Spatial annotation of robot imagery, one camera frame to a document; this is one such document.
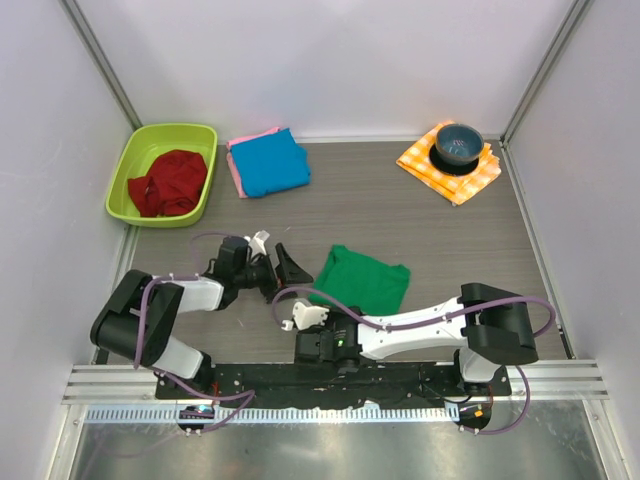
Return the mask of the green t shirt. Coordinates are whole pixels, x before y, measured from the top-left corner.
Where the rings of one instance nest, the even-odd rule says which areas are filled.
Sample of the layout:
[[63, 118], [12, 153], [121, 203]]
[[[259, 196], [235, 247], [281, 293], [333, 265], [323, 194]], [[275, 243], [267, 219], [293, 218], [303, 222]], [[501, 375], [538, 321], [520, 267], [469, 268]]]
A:
[[410, 279], [411, 271], [402, 264], [389, 265], [344, 245], [333, 245], [313, 288], [345, 306], [386, 316], [400, 311]]

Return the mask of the pink t shirt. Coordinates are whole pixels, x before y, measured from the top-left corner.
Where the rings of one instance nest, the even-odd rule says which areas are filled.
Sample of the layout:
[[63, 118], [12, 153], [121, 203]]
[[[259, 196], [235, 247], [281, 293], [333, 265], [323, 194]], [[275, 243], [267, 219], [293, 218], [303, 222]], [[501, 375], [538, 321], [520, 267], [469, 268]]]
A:
[[233, 154], [232, 154], [232, 147], [238, 144], [242, 144], [242, 143], [246, 143], [249, 142], [251, 140], [257, 139], [257, 138], [261, 138], [261, 137], [265, 137], [268, 135], [273, 135], [275, 133], [278, 133], [281, 131], [280, 127], [272, 127], [270, 129], [267, 129], [261, 133], [258, 134], [254, 134], [254, 135], [248, 135], [248, 136], [242, 136], [242, 137], [237, 137], [234, 138], [232, 140], [229, 140], [226, 143], [226, 148], [227, 148], [227, 154], [226, 154], [226, 161], [227, 161], [227, 165], [231, 174], [231, 177], [233, 179], [236, 191], [238, 193], [238, 196], [240, 199], [247, 199], [248, 196], [244, 190], [243, 184], [242, 184], [242, 178], [241, 175], [239, 173], [239, 170], [236, 166], [236, 162], [234, 160]]

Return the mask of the blue t shirt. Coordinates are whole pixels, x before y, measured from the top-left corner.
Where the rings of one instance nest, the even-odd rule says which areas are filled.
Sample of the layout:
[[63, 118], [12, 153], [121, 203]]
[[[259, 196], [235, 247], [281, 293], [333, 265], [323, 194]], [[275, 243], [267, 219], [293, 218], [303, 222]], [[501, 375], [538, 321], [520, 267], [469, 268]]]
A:
[[289, 128], [232, 147], [248, 198], [306, 186], [311, 182], [307, 151]]

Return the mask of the orange checkered cloth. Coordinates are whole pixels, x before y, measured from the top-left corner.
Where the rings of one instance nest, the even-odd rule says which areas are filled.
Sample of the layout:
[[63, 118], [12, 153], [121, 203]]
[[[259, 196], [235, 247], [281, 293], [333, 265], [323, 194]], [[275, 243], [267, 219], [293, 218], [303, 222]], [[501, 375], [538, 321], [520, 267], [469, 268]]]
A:
[[412, 144], [396, 164], [423, 184], [439, 193], [452, 205], [459, 206], [470, 200], [501, 174], [500, 160], [485, 142], [475, 169], [466, 175], [452, 175], [440, 171], [430, 160], [429, 153], [436, 145], [436, 136], [453, 121], [439, 123]]

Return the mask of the dark blue ceramic bowl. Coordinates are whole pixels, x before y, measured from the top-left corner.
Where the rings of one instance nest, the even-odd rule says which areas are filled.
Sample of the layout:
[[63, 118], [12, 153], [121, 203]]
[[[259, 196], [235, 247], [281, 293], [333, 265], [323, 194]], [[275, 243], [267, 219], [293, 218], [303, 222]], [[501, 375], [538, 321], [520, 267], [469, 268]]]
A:
[[484, 139], [474, 128], [453, 123], [438, 130], [435, 147], [440, 158], [446, 163], [462, 166], [479, 157], [484, 148]]

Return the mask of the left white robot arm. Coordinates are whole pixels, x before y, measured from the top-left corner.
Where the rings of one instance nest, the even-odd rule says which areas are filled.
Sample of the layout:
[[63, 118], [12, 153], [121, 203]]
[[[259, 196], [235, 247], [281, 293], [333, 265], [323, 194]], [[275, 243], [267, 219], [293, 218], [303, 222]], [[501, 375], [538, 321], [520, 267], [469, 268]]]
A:
[[288, 286], [314, 282], [281, 243], [275, 246], [274, 265], [265, 247], [268, 238], [265, 231], [251, 238], [224, 237], [201, 274], [154, 276], [129, 270], [94, 321], [90, 341], [138, 367], [178, 378], [190, 398], [205, 397], [213, 385], [211, 358], [173, 336], [177, 317], [224, 310], [245, 289], [257, 289], [272, 302]]

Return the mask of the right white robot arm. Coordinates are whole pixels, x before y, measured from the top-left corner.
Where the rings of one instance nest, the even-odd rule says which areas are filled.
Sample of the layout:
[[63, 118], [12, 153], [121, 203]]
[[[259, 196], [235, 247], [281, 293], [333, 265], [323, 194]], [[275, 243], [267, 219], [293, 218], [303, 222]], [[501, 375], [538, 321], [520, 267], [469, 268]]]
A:
[[404, 352], [452, 348], [453, 386], [472, 395], [498, 368], [539, 360], [529, 300], [481, 283], [463, 285], [459, 296], [438, 305], [386, 316], [298, 300], [282, 328], [297, 331], [297, 362], [331, 363], [341, 373]]

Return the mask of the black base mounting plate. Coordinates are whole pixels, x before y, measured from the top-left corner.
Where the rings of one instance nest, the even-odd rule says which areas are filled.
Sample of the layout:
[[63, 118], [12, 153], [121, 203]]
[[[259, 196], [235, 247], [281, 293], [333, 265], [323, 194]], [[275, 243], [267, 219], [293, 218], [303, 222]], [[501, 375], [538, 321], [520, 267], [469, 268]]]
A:
[[487, 384], [462, 380], [454, 364], [388, 362], [340, 373], [330, 364], [217, 364], [205, 375], [187, 380], [164, 375], [155, 396], [160, 400], [225, 397], [229, 407], [252, 390], [251, 408], [341, 410], [367, 401], [383, 409], [441, 406], [446, 399], [507, 397], [512, 393], [507, 370], [500, 367]]

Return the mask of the red t shirt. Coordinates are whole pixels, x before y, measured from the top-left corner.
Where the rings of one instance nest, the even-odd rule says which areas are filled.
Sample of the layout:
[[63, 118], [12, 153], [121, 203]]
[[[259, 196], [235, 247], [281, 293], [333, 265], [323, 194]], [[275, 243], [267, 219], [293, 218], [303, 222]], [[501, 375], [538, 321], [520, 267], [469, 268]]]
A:
[[172, 150], [145, 175], [127, 180], [129, 197], [143, 218], [186, 215], [198, 205], [207, 174], [200, 153]]

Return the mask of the lime green plastic basin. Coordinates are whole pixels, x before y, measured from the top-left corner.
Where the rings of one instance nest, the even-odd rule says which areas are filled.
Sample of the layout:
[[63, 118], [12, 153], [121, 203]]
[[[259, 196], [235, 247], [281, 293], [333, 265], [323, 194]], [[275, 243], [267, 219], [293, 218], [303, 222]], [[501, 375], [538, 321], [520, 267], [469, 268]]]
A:
[[[217, 132], [206, 125], [161, 123], [139, 128], [125, 145], [110, 181], [106, 211], [118, 220], [139, 227], [182, 228], [197, 223], [204, 213], [212, 185], [217, 145]], [[203, 157], [207, 176], [200, 199], [186, 214], [144, 218], [129, 196], [127, 181], [146, 174], [157, 157], [172, 150], [196, 152]]]

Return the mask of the black saucer plate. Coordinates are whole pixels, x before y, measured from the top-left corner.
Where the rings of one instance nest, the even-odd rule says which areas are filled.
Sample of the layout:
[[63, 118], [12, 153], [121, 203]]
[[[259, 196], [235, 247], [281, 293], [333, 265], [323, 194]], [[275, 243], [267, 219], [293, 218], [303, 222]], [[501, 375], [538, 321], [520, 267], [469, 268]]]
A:
[[483, 142], [472, 144], [454, 140], [444, 145], [432, 146], [429, 150], [429, 159], [432, 165], [442, 173], [464, 176], [478, 168], [483, 148]]

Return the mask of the perforated metal rail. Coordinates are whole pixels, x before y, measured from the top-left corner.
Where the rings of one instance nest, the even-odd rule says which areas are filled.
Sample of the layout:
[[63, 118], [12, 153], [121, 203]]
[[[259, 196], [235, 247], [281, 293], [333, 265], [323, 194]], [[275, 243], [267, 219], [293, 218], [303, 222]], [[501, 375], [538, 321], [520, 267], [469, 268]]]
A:
[[236, 413], [232, 408], [211, 408], [204, 404], [97, 405], [88, 408], [87, 424], [213, 424], [230, 418], [237, 424], [337, 424], [388, 422], [457, 422], [459, 410], [444, 408], [382, 409], [376, 404], [343, 410], [300, 410], [246, 408]]

